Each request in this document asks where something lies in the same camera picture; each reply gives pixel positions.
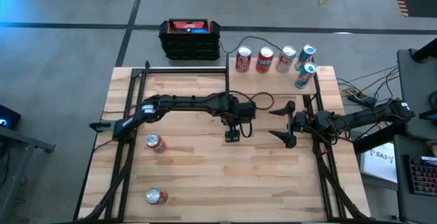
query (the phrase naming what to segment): concrete floor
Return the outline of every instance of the concrete floor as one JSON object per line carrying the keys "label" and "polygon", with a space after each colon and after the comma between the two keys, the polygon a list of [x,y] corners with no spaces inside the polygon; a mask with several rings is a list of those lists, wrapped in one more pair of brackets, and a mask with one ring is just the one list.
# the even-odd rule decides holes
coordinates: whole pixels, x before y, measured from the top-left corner
{"label": "concrete floor", "polygon": [[[0,22],[128,24],[134,0],[0,0]],[[435,38],[435,18],[405,18],[396,0],[142,0],[135,23],[158,25],[168,18],[208,18],[226,26],[310,27],[345,29],[418,29],[416,35],[339,35],[328,33],[228,32],[225,49],[246,35],[280,46],[317,46],[316,62],[332,65],[338,77],[353,79],[396,64],[396,50],[419,48]],[[88,123],[99,119],[111,71],[124,37],[123,29],[0,28],[0,103],[23,115],[20,131],[57,144],[54,154],[36,152],[27,170],[29,183],[19,191],[26,202],[14,208],[12,220],[31,223],[72,219],[96,134]],[[264,44],[247,40],[258,49]],[[178,62],[165,58],[157,31],[134,30],[123,66],[221,65]],[[374,80],[356,82],[359,87]],[[400,97],[398,81],[391,82]],[[386,89],[381,98],[386,98]],[[347,112],[359,108],[345,106]],[[397,214],[393,191],[365,186],[377,219]]]}

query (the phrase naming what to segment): red can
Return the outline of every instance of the red can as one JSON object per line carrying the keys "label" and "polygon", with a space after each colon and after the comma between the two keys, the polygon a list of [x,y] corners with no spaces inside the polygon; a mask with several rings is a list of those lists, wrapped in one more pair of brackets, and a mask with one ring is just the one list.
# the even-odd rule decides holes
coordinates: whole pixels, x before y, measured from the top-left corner
{"label": "red can", "polygon": [[270,69],[274,56],[274,51],[268,46],[259,50],[256,70],[259,73],[267,73]]}
{"label": "red can", "polygon": [[166,148],[163,138],[157,134],[148,135],[147,138],[145,138],[145,144],[158,153],[163,152]]}
{"label": "red can", "polygon": [[235,69],[238,72],[247,72],[251,65],[252,50],[248,46],[240,46],[237,51]]}
{"label": "red can", "polygon": [[165,204],[168,198],[169,194],[158,187],[152,187],[145,194],[145,200],[149,204]]}

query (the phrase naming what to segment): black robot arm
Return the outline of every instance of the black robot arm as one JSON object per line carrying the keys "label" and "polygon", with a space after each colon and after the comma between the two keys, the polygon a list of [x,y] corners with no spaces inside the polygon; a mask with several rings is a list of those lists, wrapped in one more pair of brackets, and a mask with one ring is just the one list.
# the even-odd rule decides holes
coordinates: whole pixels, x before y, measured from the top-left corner
{"label": "black robot arm", "polygon": [[205,111],[213,117],[219,116],[224,125],[229,126],[225,133],[226,142],[240,140],[237,126],[249,123],[255,119],[256,105],[253,101],[240,102],[238,98],[228,93],[210,94],[206,97],[178,97],[155,95],[146,98],[135,114],[114,125],[113,139],[120,140],[142,123],[153,123],[161,120],[170,111]]}
{"label": "black robot arm", "polygon": [[[338,139],[338,134],[345,130],[350,130],[359,126],[374,124],[382,121],[396,123],[406,123],[414,117],[414,112],[402,100],[389,100],[385,104],[380,104],[373,109],[352,113],[349,115],[336,115],[328,111],[319,111],[315,115],[307,112],[294,112],[294,102],[289,101],[280,110],[271,111],[274,115],[289,115],[287,132],[270,131],[273,135],[280,138],[287,148],[296,145],[295,131],[310,132],[317,135],[324,143],[331,143]],[[338,181],[333,177],[330,169],[325,165],[320,151],[320,144],[314,141],[313,152],[317,157],[317,163],[322,175],[330,182],[334,191],[339,196],[345,207],[349,210],[354,219],[368,220],[359,209],[352,203]]]}
{"label": "black robot arm", "polygon": [[399,99],[389,100],[387,103],[379,104],[372,109],[349,115],[336,115],[333,112],[319,111],[315,115],[296,112],[293,116],[293,112],[293,101],[289,101],[283,109],[270,112],[274,115],[289,115],[288,132],[270,131],[280,138],[287,148],[293,148],[296,145],[294,131],[316,132],[322,140],[333,141],[338,134],[346,130],[378,122],[406,123],[414,117],[414,112],[410,110],[407,103]]}

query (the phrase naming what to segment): computer monitor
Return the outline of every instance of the computer monitor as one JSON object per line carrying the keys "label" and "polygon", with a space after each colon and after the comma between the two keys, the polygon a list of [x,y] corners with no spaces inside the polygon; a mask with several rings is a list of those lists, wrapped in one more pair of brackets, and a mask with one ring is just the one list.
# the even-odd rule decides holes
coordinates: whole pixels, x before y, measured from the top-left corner
{"label": "computer monitor", "polygon": [[0,126],[15,130],[21,115],[0,104]]}

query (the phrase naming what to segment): soda can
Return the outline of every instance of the soda can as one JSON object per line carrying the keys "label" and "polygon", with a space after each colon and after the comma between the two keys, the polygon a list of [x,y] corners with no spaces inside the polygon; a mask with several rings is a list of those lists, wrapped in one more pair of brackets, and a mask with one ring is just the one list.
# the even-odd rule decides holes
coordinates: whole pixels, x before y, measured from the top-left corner
{"label": "soda can", "polygon": [[298,61],[296,61],[296,64],[294,64],[294,68],[301,71],[303,69],[303,66],[311,61],[314,53],[315,47],[313,45],[304,45],[302,51],[299,54]]}
{"label": "soda can", "polygon": [[276,70],[282,73],[288,72],[295,56],[296,49],[293,46],[284,46],[284,48],[282,48],[281,54],[278,57]]}
{"label": "soda can", "polygon": [[237,60],[235,62],[235,69],[238,72],[247,72],[251,65],[252,50],[248,46],[240,46],[237,51]]}
{"label": "soda can", "polygon": [[294,83],[297,88],[304,88],[309,80],[311,80],[311,77],[314,76],[314,74],[317,72],[317,66],[314,63],[306,63],[302,70],[299,73],[299,77],[297,78],[296,82]]}
{"label": "soda can", "polygon": [[148,135],[147,138],[145,138],[145,144],[158,153],[163,152],[166,148],[163,138],[157,134]]}
{"label": "soda can", "polygon": [[165,204],[168,198],[169,194],[158,187],[150,188],[145,194],[145,200],[149,204]]}
{"label": "soda can", "polygon": [[256,70],[259,73],[267,73],[274,57],[274,51],[268,46],[259,50]]}

